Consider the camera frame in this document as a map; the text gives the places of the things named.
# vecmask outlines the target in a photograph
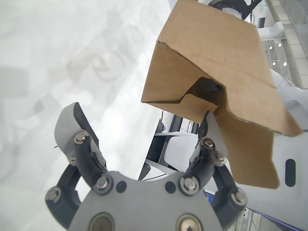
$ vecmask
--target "cardboard box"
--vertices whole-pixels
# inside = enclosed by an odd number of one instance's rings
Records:
[[[197,1],[178,0],[172,10],[141,101],[197,123],[214,112],[234,180],[277,188],[274,132],[302,131],[276,91],[257,28]]]

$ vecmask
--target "screw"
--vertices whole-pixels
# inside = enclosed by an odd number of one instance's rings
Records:
[[[194,190],[196,188],[196,183],[190,177],[185,178],[184,185],[189,190]]]
[[[180,225],[180,231],[199,231],[199,227],[193,219],[184,219]]]
[[[238,201],[238,202],[240,202],[240,203],[243,203],[244,202],[244,200],[245,200],[245,194],[244,193],[242,193],[241,191],[237,191],[236,193],[235,193],[235,199]]]
[[[210,148],[214,146],[214,142],[213,142],[213,140],[210,139],[210,138],[205,138],[205,139],[203,139],[203,140],[202,140],[202,144],[203,144],[203,146],[205,146],[205,147],[210,147]]]
[[[224,161],[224,156],[221,153],[217,153],[216,154],[216,158],[220,161],[223,162]]]
[[[106,177],[102,176],[99,179],[97,179],[96,186],[98,189],[106,188],[107,184],[108,184],[108,180]]]
[[[71,161],[71,162],[75,162],[75,161],[76,161],[75,154],[73,154],[73,155],[70,157],[70,161]]]
[[[76,135],[74,142],[76,144],[82,144],[82,142],[84,142],[84,140],[86,140],[86,136],[88,136],[89,133],[84,131],[84,132],[80,132],[78,135]]]
[[[46,200],[53,200],[54,203],[61,197],[61,189],[58,187],[51,188],[46,194]]]

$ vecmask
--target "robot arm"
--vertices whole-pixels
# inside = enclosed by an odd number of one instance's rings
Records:
[[[236,187],[226,158],[215,150],[211,139],[199,140],[185,173],[143,182],[107,170],[98,140],[78,103],[62,111],[55,138],[57,142],[67,139],[59,147],[70,164],[45,201],[67,230],[225,230],[247,204],[246,194]],[[82,203],[75,190],[81,176],[91,187]],[[212,176],[218,192],[210,205],[202,188]]]

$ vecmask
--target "white floor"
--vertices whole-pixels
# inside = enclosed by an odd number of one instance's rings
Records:
[[[138,178],[161,116],[140,98],[169,13],[168,0],[0,0],[0,230],[63,230],[44,197],[68,164],[53,132],[72,102],[109,170]]]

